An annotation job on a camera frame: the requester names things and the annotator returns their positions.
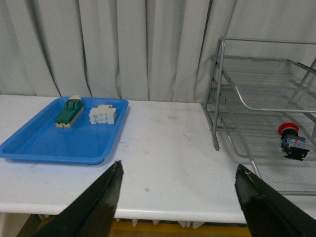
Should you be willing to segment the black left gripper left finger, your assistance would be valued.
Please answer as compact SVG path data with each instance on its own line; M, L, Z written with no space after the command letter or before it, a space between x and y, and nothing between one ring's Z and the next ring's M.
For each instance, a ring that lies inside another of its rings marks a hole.
M107 237L117 208L122 178L123 167L118 160L33 236Z

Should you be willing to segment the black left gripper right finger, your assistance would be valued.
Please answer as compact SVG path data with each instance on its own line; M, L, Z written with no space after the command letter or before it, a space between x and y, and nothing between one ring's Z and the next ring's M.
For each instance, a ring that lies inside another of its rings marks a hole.
M244 165L235 189L253 237L314 237L316 220L261 180Z

